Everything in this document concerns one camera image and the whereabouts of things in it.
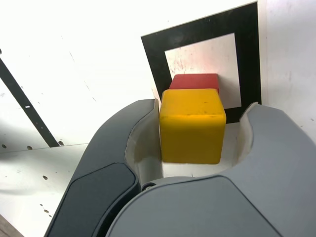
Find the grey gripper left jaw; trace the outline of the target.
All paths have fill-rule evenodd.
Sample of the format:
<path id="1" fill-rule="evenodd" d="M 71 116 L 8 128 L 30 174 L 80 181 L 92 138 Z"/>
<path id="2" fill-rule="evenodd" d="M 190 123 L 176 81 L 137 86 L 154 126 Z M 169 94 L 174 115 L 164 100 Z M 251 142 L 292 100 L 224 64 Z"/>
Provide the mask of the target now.
<path id="1" fill-rule="evenodd" d="M 163 177 L 159 103 L 136 101 L 110 117 L 86 147 L 46 231 L 103 237 L 142 186 Z"/>

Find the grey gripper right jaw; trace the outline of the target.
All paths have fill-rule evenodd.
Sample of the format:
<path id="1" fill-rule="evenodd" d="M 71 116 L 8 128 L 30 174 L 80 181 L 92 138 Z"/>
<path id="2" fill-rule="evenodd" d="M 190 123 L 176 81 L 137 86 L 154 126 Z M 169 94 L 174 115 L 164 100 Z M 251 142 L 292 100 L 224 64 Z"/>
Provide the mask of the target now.
<path id="1" fill-rule="evenodd" d="M 117 215 L 109 237 L 313 237 L 316 145 L 282 110 L 252 104 L 238 163 L 167 178 Z"/>

